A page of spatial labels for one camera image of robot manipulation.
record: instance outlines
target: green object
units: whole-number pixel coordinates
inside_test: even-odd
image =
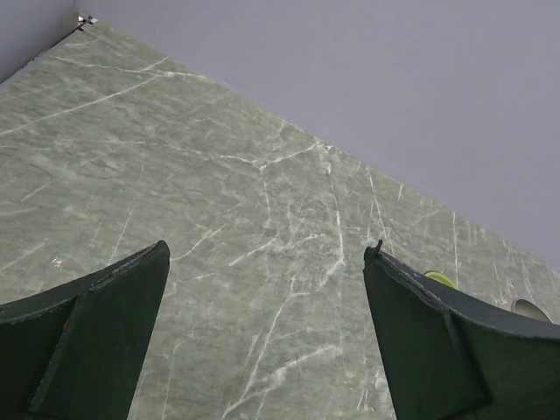
[[[432,280],[436,280],[437,282],[441,283],[441,284],[445,284],[446,286],[451,287],[452,289],[457,289],[457,285],[447,276],[444,276],[441,273],[438,273],[437,271],[426,271],[425,273],[423,273],[426,277],[431,278]]]

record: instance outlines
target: lime green rim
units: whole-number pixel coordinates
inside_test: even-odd
[[[437,282],[444,284],[446,286],[451,287],[452,289],[457,289],[457,285],[447,276],[444,276],[437,271],[426,271],[423,273],[426,277],[431,278],[432,280],[436,280]]]

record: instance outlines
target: gray wall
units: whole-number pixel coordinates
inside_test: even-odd
[[[560,2],[81,0],[560,268]]]
[[[0,83],[77,26],[75,3],[75,0],[0,3]]]

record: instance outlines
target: marble countertop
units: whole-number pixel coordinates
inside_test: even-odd
[[[171,248],[130,419],[393,418],[380,237],[560,321],[545,263],[103,23],[0,94],[0,303]]]

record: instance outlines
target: marble slab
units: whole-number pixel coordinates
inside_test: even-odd
[[[0,95],[0,303],[171,248],[132,420],[394,418],[361,274],[380,237],[560,322],[542,261],[103,23]]]

